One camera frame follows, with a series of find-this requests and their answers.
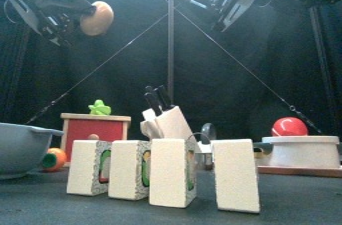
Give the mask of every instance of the white bowl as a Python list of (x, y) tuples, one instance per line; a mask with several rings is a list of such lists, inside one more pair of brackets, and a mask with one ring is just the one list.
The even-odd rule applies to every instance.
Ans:
[(340, 168), (337, 136), (263, 137), (273, 144), (269, 165), (297, 168)]
[(22, 177), (38, 167), (52, 135), (62, 136), (63, 131), (0, 123), (0, 180)]

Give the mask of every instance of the red box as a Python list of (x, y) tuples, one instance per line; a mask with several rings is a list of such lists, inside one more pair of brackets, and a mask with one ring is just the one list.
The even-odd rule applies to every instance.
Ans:
[(96, 135), (102, 141), (127, 140), (131, 117), (102, 116), (62, 113), (64, 119), (60, 148), (67, 153), (67, 165), (71, 160), (74, 140), (87, 140)]

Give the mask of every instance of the black backdrop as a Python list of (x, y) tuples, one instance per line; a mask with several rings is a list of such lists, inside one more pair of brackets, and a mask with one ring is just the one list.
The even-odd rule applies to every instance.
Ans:
[[(71, 48), (58, 47), (30, 32), (24, 34), (28, 36), (26, 48), (12, 50), (8, 47), (23, 31), (14, 30), (19, 26), (2, 15), (2, 25), (7, 26), (0, 29), (0, 55), (7, 61), (2, 65), (6, 76), (2, 76), (2, 97), (12, 94), (11, 98), (2, 99), (2, 120), (26, 123), (68, 92), (32, 125), (62, 129), (60, 113), (88, 113), (88, 105), (103, 99), (114, 115), (132, 118), (128, 138), (146, 139), (139, 128), (142, 111), (148, 108), (144, 86), (167, 85), (169, 3), (167, 0), (102, 1), (114, 8), (114, 25), (104, 36), (91, 38), (76, 32)], [(174, 102), (193, 131), (211, 122), (218, 138), (261, 141), (263, 136), (270, 136), (278, 118), (297, 116), (289, 103), (325, 134), (341, 135), (337, 123), (341, 108), (332, 114), (309, 10), (291, 9), (286, 3), (281, 8), (253, 6), (230, 30), (221, 33), (211, 31), (210, 25), (175, 4)], [(338, 106), (342, 9), (340, 3), (321, 9), (329, 55), (329, 66), (323, 70), (332, 77)], [(22, 57), (20, 66), (8, 59), (15, 53)], [(99, 70), (87, 77), (98, 66)], [(310, 134), (318, 134), (313, 128)]]

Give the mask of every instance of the metal pole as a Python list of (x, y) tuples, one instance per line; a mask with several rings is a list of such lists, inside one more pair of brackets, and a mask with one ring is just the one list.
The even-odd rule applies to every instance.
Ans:
[(167, 63), (167, 91), (174, 103), (174, 0), (169, 0), (169, 63)]

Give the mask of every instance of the table surface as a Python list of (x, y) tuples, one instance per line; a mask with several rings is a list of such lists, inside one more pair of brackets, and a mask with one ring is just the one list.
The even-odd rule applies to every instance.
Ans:
[(63, 168), (0, 181), (0, 224), (342, 224), (341, 178), (261, 174), (261, 214), (217, 209), (213, 171), (198, 171), (198, 197), (186, 209), (70, 195), (67, 180)]

